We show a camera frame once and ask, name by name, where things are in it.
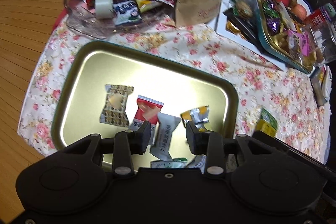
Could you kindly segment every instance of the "tablecloth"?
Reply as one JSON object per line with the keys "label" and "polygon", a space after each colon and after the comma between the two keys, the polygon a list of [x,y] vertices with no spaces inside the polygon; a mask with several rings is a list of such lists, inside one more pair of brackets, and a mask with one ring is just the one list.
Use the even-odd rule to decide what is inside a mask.
{"label": "tablecloth", "polygon": [[[53,31],[40,57],[18,126],[18,134],[44,156],[56,151],[50,130],[68,71],[79,49],[92,40],[70,30],[66,19]],[[108,41],[227,79],[239,95],[235,134],[251,135],[264,106],[278,121],[278,139],[324,161],[330,108],[316,106],[307,75],[294,69],[281,71],[205,24],[176,28],[168,17],[143,33],[118,33]]]}

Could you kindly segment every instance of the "wooden floor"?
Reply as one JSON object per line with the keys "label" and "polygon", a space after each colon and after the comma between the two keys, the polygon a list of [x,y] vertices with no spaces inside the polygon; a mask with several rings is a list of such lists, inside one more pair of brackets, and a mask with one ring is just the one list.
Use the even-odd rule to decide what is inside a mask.
{"label": "wooden floor", "polygon": [[0,219],[5,223],[23,210],[16,177],[42,158],[16,130],[31,75],[62,1],[0,0]]}

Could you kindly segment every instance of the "screw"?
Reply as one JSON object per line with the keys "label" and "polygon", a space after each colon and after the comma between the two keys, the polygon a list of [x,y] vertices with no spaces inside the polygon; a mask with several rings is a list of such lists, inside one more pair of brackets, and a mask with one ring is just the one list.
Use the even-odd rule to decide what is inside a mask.
{"label": "screw", "polygon": [[171,179],[173,176],[174,176],[174,175],[171,174],[171,173],[167,173],[167,174],[165,174],[165,177],[168,178],[168,179]]}
{"label": "screw", "polygon": [[131,169],[127,166],[119,166],[115,168],[114,172],[117,173],[118,175],[127,175],[131,173]]}
{"label": "screw", "polygon": [[224,172],[224,169],[220,166],[210,166],[208,167],[207,172],[211,175],[220,175]]}

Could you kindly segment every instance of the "tray rim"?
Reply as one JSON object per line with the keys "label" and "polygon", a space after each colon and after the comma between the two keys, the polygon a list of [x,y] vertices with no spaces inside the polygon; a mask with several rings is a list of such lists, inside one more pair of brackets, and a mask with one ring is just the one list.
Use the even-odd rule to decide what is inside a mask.
{"label": "tray rim", "polygon": [[[56,106],[56,110],[54,113],[54,119],[51,125],[51,139],[55,145],[57,150],[63,149],[65,146],[63,145],[62,137],[61,137],[61,130],[62,124],[65,119],[65,112],[67,111],[68,101],[71,99],[73,86],[79,80],[80,73],[82,70],[82,64],[87,58],[87,56],[92,52],[99,52],[99,51],[107,51],[108,48],[112,48],[112,54],[126,56],[129,59],[140,61],[146,64],[154,65],[157,67],[161,67],[164,69],[168,69],[173,72],[180,73],[182,75],[186,75],[188,77],[192,77],[195,79],[203,80],[208,83],[212,83],[220,88],[222,88],[225,93],[230,96],[232,99],[227,100],[226,110],[224,112],[224,125],[223,125],[223,137],[224,138],[233,138],[236,126],[236,118],[238,114],[238,104],[239,104],[239,95],[237,93],[236,88],[233,86],[231,82],[226,79],[220,78],[218,76],[209,74],[202,70],[198,70],[187,65],[178,63],[176,61],[160,57],[154,54],[150,54],[147,52],[142,52],[139,50],[135,50],[133,48],[121,46],[115,43],[106,42],[102,40],[93,40],[85,44],[81,49],[78,51],[69,71],[68,75],[65,79],[58,104]],[[235,113],[234,119],[229,118],[230,113]]]}
{"label": "tray rim", "polygon": [[258,36],[259,36],[261,45],[264,47],[264,49],[267,52],[277,56],[278,58],[280,58],[284,62],[292,65],[297,70],[300,70],[301,72],[303,72],[305,74],[310,74],[312,72],[313,68],[314,68],[312,64],[310,65],[309,68],[301,65],[296,60],[292,59],[292,57],[289,55],[289,53],[287,53],[286,51],[281,49],[279,46],[277,46],[273,42],[271,36],[269,35],[269,33],[267,31],[266,18],[265,18],[265,15],[263,13],[263,6],[262,6],[262,3],[261,3],[261,0],[256,0],[256,1],[257,1],[257,10],[258,10],[258,13],[260,15],[260,20],[257,20],[257,21],[259,23],[258,24],[259,25],[258,30],[261,29],[261,32],[258,31]]}

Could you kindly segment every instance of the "gold tray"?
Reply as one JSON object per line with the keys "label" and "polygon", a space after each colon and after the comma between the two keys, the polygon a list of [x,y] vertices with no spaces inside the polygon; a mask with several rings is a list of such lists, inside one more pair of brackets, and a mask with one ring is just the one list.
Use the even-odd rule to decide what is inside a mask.
{"label": "gold tray", "polygon": [[[186,110],[209,105],[210,123],[206,128],[233,137],[238,94],[230,82],[145,52],[93,41],[80,49],[64,83],[51,129],[56,149],[91,133],[110,138],[126,130],[99,122],[105,84],[134,87],[126,105],[130,124],[138,108],[137,97],[143,95],[164,102],[161,111],[178,117]],[[173,133],[169,153],[173,158],[193,158],[182,122]],[[137,170],[150,167],[150,162],[158,159],[147,148],[145,155],[132,155],[132,160]],[[103,166],[111,164],[112,155],[104,155]]]}
{"label": "gold tray", "polygon": [[288,52],[286,52],[285,50],[283,50],[282,48],[279,47],[278,45],[278,41],[284,37],[284,34],[283,33],[279,33],[277,35],[270,35],[269,32],[268,32],[268,29],[267,29],[267,24],[266,24],[266,17],[264,15],[264,12],[263,12],[263,2],[262,0],[257,0],[257,3],[258,3],[258,8],[260,10],[260,16],[261,16],[261,25],[262,25],[262,31],[263,31],[263,34],[264,34],[264,38],[268,44],[269,47],[272,48],[272,50],[274,52],[270,52],[271,54],[274,54],[275,56],[281,58],[281,56],[279,55],[282,55],[284,56],[284,58],[281,58],[282,60],[284,60],[285,62],[286,59],[289,61],[287,63],[291,64],[294,66],[294,68],[304,72],[304,73],[310,73],[312,70],[313,70],[313,65],[312,65],[312,62],[309,60],[308,57],[306,56],[303,56],[302,57],[302,64],[300,62],[298,62],[297,60],[295,60]]}

